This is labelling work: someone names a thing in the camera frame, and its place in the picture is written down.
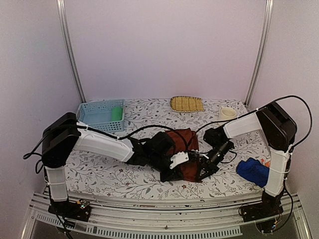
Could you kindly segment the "brown towel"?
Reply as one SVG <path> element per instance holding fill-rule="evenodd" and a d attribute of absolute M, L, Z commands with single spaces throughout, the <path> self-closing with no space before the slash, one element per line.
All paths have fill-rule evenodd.
<path fill-rule="evenodd" d="M 187 129 L 177 129 L 176 130 L 183 138 L 185 139 L 188 148 L 182 138 L 171 130 L 165 131 L 175 143 L 175 147 L 171 147 L 170 150 L 166 153 L 167 156 L 173 156 L 179 152 L 185 151 L 199 151 L 198 138 L 195 134 L 195 131 L 190 128 Z M 177 174 L 177 180 L 184 180 L 188 182 L 202 183 L 202 180 L 196 178 L 197 171 L 199 170 L 199 154 L 190 153 L 190 160 L 182 163 L 174 168 L 175 173 Z"/>

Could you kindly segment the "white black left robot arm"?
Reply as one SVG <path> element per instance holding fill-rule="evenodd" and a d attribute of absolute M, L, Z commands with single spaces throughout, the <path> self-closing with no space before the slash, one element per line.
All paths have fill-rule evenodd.
<path fill-rule="evenodd" d="M 68 112 L 43 132 L 42 163 L 47 173 L 50 198 L 63 216 L 74 212 L 68 201 L 65 165 L 71 152 L 80 150 L 111 157 L 129 165 L 149 165 L 160 172 L 161 181 L 182 177 L 177 166 L 189 161 L 186 150 L 176 152 L 174 140 L 166 132 L 152 138 L 135 139 L 131 135 L 116 137 L 79 122 Z"/>

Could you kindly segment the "green microfiber towel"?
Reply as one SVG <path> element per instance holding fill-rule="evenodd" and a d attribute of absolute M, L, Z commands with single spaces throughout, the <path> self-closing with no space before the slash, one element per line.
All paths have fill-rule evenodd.
<path fill-rule="evenodd" d="M 115 106 L 111 111 L 111 121 L 121 121 L 123 118 L 123 108 L 121 106 Z"/>

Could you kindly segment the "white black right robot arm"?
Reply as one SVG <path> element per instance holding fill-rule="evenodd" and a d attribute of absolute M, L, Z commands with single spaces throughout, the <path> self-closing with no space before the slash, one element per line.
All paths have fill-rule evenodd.
<path fill-rule="evenodd" d="M 236 119 L 220 120 L 218 123 L 219 127 L 210 128 L 204 133 L 203 139 L 212 150 L 201 157 L 197 180 L 219 170 L 218 164 L 234 147 L 231 139 L 254 131 L 260 132 L 270 154 L 270 169 L 258 213 L 262 217 L 268 217 L 277 209 L 284 191 L 284 178 L 289 171 L 288 162 L 297 133 L 295 121 L 274 102 Z"/>

